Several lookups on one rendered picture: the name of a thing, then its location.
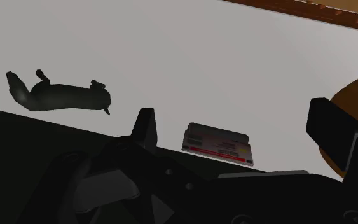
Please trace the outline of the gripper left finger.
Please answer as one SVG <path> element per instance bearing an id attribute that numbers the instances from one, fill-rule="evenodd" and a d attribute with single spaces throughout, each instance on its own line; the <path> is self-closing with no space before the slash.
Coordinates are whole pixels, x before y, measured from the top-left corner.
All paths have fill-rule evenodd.
<path id="1" fill-rule="evenodd" d="M 112 139 L 95 157 L 55 157 L 26 206 L 26 224 L 95 224 L 120 202 L 139 224 L 204 224 L 204 181 L 155 155 L 155 111 L 139 111 L 132 133 Z"/>

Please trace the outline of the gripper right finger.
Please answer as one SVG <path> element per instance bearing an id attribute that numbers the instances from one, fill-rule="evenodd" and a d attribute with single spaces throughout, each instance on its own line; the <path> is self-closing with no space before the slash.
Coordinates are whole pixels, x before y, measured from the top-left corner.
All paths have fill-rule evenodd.
<path id="1" fill-rule="evenodd" d="M 358 120 L 326 98 L 313 98 L 307 134 L 345 172 L 340 199 L 345 224 L 358 224 Z"/>

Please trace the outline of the orange round pot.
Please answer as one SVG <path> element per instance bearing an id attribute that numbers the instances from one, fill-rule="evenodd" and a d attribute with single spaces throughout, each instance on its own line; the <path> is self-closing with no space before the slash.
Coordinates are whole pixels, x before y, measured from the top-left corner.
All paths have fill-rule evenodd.
<path id="1" fill-rule="evenodd" d="M 358 171 L 358 79 L 331 100 L 313 98 L 306 132 L 319 147 L 325 162 L 343 179 Z"/>

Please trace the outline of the grey box with red stripe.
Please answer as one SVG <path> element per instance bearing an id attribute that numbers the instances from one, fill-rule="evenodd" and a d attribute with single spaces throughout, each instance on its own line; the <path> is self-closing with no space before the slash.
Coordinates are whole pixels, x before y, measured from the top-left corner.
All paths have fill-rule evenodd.
<path id="1" fill-rule="evenodd" d="M 199 123 L 188 124 L 182 150 L 236 164 L 254 165 L 248 135 Z"/>

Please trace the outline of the black animal figure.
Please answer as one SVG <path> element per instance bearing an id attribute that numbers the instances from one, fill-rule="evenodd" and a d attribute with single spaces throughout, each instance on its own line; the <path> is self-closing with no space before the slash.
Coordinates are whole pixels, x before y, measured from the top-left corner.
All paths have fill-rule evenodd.
<path id="1" fill-rule="evenodd" d="M 88 88 L 64 84 L 52 84 L 40 69 L 36 76 L 41 80 L 29 90 L 12 71 L 6 73 L 9 92 L 19 105 L 29 111 L 51 111 L 58 109 L 100 110 L 110 114 L 111 94 L 103 83 L 91 81 Z"/>

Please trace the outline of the brown wooden furniture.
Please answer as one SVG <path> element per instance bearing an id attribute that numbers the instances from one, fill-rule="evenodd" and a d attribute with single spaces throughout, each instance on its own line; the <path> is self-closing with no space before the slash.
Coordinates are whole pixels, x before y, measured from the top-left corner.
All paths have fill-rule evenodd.
<path id="1" fill-rule="evenodd" d="M 226 2 L 251 6 L 286 15 L 307 18 L 319 22 L 340 25 L 358 30 L 358 13 L 336 9 L 312 1 L 298 0 L 222 0 Z"/>

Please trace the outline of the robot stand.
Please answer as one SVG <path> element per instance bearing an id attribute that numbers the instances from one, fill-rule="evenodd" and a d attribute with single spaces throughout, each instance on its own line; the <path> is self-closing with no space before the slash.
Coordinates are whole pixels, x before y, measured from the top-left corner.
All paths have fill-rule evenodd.
<path id="1" fill-rule="evenodd" d="M 93 224 L 100 207 L 73 208 L 86 171 L 108 137 L 0 112 L 0 224 Z"/>

